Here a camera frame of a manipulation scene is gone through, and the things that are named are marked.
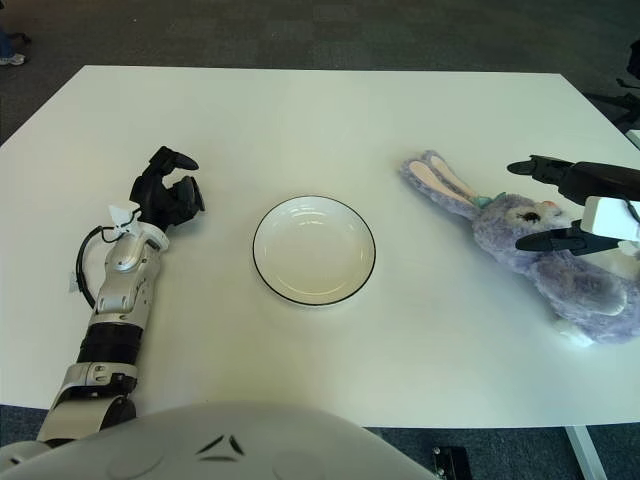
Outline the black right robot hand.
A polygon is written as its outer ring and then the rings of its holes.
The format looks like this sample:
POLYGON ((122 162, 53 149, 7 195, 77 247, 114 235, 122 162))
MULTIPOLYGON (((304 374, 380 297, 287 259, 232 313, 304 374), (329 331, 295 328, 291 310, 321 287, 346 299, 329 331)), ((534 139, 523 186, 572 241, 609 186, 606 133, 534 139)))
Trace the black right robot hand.
POLYGON ((615 249, 623 241, 639 241, 637 170, 593 162, 572 163, 539 155, 511 163, 507 170, 554 185, 563 197, 584 207, 583 217, 569 227, 522 237, 516 241, 517 249, 567 250, 582 256, 615 249))

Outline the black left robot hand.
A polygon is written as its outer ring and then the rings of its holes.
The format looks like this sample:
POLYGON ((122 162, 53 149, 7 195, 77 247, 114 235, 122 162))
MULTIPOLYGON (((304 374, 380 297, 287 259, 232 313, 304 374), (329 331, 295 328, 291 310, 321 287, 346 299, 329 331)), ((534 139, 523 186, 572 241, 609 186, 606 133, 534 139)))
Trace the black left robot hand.
POLYGON ((193 176, 184 176, 170 188, 163 184, 163 178, 175 169, 195 171, 199 165, 192 158, 161 146, 151 157, 147 168, 134 181, 129 197, 140 207, 138 219, 163 232, 205 211, 199 186, 193 176))

